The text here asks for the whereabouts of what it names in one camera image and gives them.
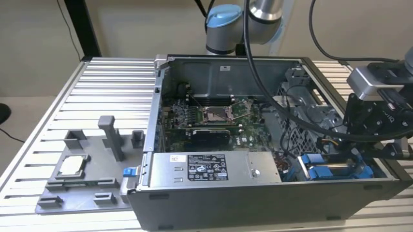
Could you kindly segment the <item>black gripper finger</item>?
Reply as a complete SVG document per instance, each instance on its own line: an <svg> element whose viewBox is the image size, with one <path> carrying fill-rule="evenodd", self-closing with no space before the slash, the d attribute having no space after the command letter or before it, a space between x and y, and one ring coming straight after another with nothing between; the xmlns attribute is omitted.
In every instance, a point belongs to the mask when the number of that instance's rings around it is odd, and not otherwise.
<svg viewBox="0 0 413 232"><path fill-rule="evenodd" d="M379 159L402 159L403 152L401 145L398 143L387 143L382 149L375 151L374 155Z"/></svg>
<svg viewBox="0 0 413 232"><path fill-rule="evenodd" d="M385 119L382 113L382 103L377 101L362 101L354 93L349 95L346 111L343 117L343 126L349 135L381 136L385 134ZM361 156L369 158L385 158L382 147L373 142L358 142L351 140L339 140L338 151L350 151L355 149Z"/></svg>

